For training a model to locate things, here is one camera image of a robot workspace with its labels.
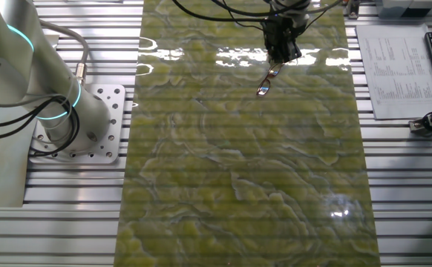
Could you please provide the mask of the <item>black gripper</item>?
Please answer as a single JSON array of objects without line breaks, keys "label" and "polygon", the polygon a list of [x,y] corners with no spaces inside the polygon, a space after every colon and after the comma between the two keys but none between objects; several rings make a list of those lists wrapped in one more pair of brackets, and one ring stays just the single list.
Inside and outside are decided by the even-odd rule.
[{"label": "black gripper", "polygon": [[296,39],[306,30],[306,17],[269,16],[261,22],[270,64],[291,62],[302,56]]}]

